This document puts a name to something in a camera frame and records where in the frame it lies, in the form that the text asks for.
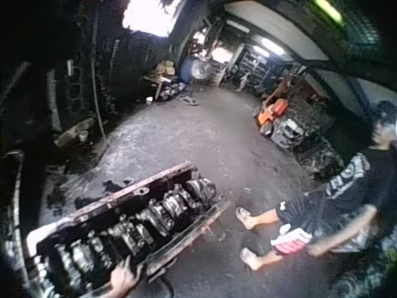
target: concrete floor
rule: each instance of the concrete floor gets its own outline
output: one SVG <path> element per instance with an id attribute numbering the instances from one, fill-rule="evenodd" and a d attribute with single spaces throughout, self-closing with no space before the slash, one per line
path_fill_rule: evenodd
<path id="1" fill-rule="evenodd" d="M 101 197 L 102 183 L 123 185 L 189 160 L 212 179 L 232 203 L 166 274 L 175 297 L 326 297 L 329 266 L 300 256 L 252 273 L 239 258 L 248 246 L 263 255 L 276 227 L 246 231 L 234 216 L 242 206 L 258 214 L 293 199 L 314 183 L 295 160 L 261 137 L 251 117 L 257 99 L 235 91 L 204 88 L 199 106 L 175 99 L 153 104 L 125 117 L 109 135 L 110 148 L 89 183 L 75 197 Z M 44 202 L 40 224 L 55 219 Z M 63 215 L 74 211 L 72 199 Z M 167 297 L 160 284 L 142 284 L 134 297 Z"/>

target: sandal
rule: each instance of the sandal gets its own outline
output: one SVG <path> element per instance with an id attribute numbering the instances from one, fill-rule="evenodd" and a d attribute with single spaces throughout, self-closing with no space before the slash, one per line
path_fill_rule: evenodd
<path id="1" fill-rule="evenodd" d="M 236 216 L 237 218 L 243 223 L 247 230 L 252 230 L 254 226 L 247 222 L 247 217 L 251 216 L 251 213 L 244 208 L 237 208 L 236 209 Z"/>
<path id="2" fill-rule="evenodd" d="M 260 268 L 259 264 L 257 263 L 257 255 L 253 253 L 248 248 L 243 248 L 240 253 L 241 260 L 246 263 L 252 270 L 256 271 Z"/>

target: black cap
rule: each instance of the black cap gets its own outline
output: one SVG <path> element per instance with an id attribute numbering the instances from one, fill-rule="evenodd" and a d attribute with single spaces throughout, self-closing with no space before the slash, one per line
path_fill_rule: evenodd
<path id="1" fill-rule="evenodd" d="M 375 120 L 384 124 L 396 125 L 397 107 L 390 101 L 382 101 L 377 105 Z"/>

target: engine block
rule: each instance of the engine block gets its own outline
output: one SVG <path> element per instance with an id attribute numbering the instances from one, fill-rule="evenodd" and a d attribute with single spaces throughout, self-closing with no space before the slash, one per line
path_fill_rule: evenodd
<path id="1" fill-rule="evenodd" d="M 36 297 L 92 297 L 131 256 L 142 278 L 163 274 L 228 207 L 215 185 L 183 163 L 29 234 L 30 291 Z"/>

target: garage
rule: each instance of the garage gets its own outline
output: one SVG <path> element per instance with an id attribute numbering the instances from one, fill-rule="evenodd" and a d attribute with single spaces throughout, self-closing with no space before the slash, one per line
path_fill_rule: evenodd
<path id="1" fill-rule="evenodd" d="M 305 248 L 253 270 L 242 249 L 268 254 L 282 224 L 247 230 L 235 214 L 315 193 L 370 145 L 379 103 L 397 105 L 386 7 L 67 0 L 2 12 L 10 297 L 394 297 L 392 219 L 360 253 Z M 120 263 L 141 273 L 116 295 Z"/>

